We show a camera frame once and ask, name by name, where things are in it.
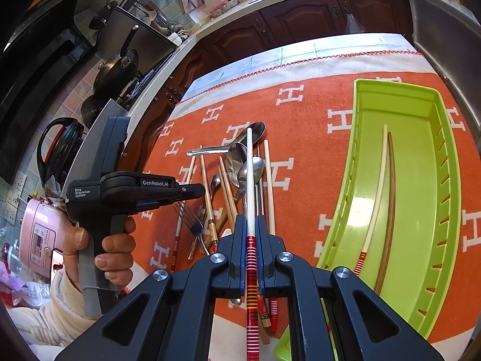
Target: ribbed cuff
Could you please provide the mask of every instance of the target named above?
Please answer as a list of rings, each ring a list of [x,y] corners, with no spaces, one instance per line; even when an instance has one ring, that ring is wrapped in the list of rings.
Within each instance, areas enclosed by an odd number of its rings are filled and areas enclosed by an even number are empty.
[[[63,272],[62,280],[60,282],[60,293],[62,295],[63,302],[77,315],[88,320],[98,320],[100,318],[100,316],[85,316],[84,298],[82,292],[76,288],[70,278],[68,278],[68,275],[65,271]]]

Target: electrical socket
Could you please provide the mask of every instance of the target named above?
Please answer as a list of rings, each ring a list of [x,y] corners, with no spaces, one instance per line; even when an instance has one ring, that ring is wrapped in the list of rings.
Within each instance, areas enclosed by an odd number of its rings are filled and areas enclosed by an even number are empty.
[[[10,224],[15,225],[15,218],[16,217],[17,217],[17,208],[7,202],[7,218],[6,218],[6,220]]]
[[[15,187],[12,187],[8,191],[7,202],[10,203],[12,206],[18,208],[18,201],[20,201],[20,195],[21,192],[18,191]]]
[[[15,175],[13,186],[17,190],[20,190],[20,192],[22,192],[23,185],[25,184],[26,179],[27,179],[27,176],[23,172],[17,171],[17,174]]]

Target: table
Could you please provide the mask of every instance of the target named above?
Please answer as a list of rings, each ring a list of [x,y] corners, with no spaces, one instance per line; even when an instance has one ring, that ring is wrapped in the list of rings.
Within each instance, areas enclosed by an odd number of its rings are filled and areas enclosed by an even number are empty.
[[[353,81],[396,80],[436,88],[443,96],[458,148],[462,217],[458,255],[443,307],[427,338],[446,360],[466,347],[481,310],[481,163],[466,122],[453,97],[424,57],[400,35],[357,34],[322,38],[270,50],[230,64],[196,80],[166,123],[144,172],[170,174],[185,181],[188,149],[228,144],[249,123],[262,120],[271,148],[276,231],[288,251],[317,264],[340,191],[349,143]],[[206,156],[208,176],[217,156]],[[200,162],[192,181],[201,182]],[[189,206],[199,214],[200,202]],[[215,215],[225,210],[222,193]],[[170,268],[177,216],[171,207],[135,217],[137,265],[150,273]],[[182,230],[177,270],[192,236]],[[245,306],[218,300],[210,359],[245,359]],[[272,347],[287,327],[285,300],[271,344],[261,359],[274,359]]]

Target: silver screw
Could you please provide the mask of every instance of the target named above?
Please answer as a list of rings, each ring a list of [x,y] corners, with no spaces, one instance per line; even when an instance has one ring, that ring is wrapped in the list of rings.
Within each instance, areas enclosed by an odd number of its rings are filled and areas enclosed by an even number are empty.
[[[155,281],[163,281],[169,276],[169,273],[167,272],[167,270],[160,269],[160,270],[154,271],[152,276],[153,276],[153,279],[155,279]]]
[[[351,275],[351,271],[347,267],[337,267],[334,272],[339,278],[347,278]]]
[[[223,261],[225,261],[224,254],[220,254],[220,253],[216,252],[215,254],[211,255],[211,262],[221,263]]]
[[[290,262],[294,259],[294,255],[287,251],[281,252],[277,256],[282,262]]]

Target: human hand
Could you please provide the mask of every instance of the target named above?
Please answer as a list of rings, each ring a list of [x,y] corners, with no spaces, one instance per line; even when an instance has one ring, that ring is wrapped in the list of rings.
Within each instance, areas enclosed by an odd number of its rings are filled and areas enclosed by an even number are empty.
[[[115,285],[126,286],[132,280],[134,264],[132,251],[135,240],[130,235],[135,230],[135,221],[128,217],[125,221],[125,232],[107,236],[102,240],[105,254],[95,257],[95,266],[105,271],[105,278]],[[71,227],[63,239],[63,266],[68,277],[77,289],[82,291],[78,282],[78,252],[87,248],[88,233],[85,229]]]

